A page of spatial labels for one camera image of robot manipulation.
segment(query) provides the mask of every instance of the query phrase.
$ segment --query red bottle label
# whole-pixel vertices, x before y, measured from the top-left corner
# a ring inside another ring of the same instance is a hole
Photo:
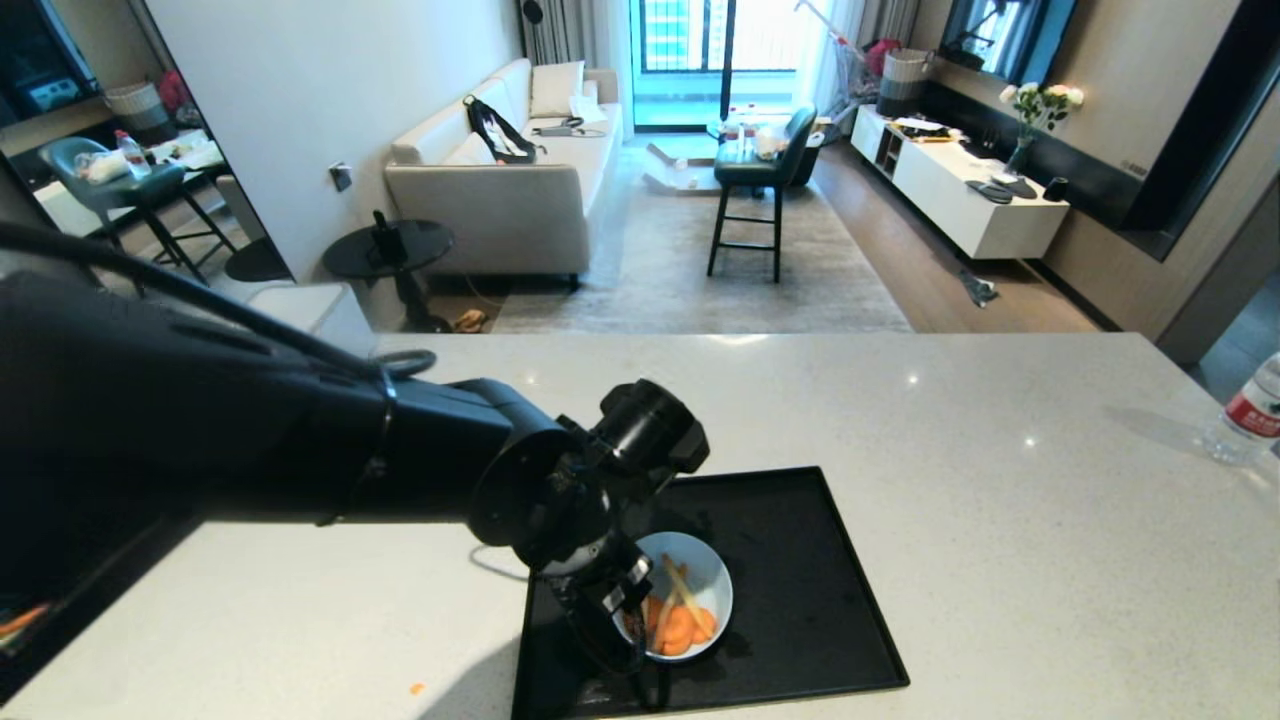
[[[1251,433],[1265,437],[1280,437],[1280,397],[1262,389],[1249,380],[1239,393],[1226,404],[1226,416]]]

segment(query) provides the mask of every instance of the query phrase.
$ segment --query glass door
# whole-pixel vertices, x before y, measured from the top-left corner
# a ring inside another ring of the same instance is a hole
[[[631,0],[636,129],[689,132],[748,104],[786,113],[803,18],[790,0]]]

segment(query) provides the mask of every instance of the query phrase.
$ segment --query black side table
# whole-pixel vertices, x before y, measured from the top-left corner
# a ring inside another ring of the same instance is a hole
[[[419,332],[449,333],[448,320],[433,315],[413,270],[439,260],[453,247],[453,231],[430,220],[399,220],[388,223],[398,229],[404,243],[404,261],[388,264],[374,245],[374,225],[348,233],[324,252],[324,266],[339,278],[361,279],[372,283],[378,278],[396,278],[396,295],[404,304],[410,328]]]

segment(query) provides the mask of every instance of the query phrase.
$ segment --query flower vase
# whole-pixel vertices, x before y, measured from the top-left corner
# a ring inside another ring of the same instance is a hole
[[[1011,176],[1023,176],[1023,169],[1027,167],[1027,161],[1032,155],[1032,142],[1034,137],[1019,136],[1018,147],[1014,149],[1014,154],[1009,156],[1009,161],[1005,163],[1005,172]]]

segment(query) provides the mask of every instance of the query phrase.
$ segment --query white sofa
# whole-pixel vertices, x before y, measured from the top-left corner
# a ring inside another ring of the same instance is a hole
[[[433,264],[440,274],[567,274],[588,270],[607,225],[607,187],[622,146],[614,70],[588,69],[607,122],[586,126],[604,137],[538,137],[559,118],[529,118],[532,68],[502,68],[471,91],[522,135],[547,147],[534,165],[460,167],[440,163],[471,133],[462,99],[392,145],[387,184],[401,218],[452,228],[453,250]]]

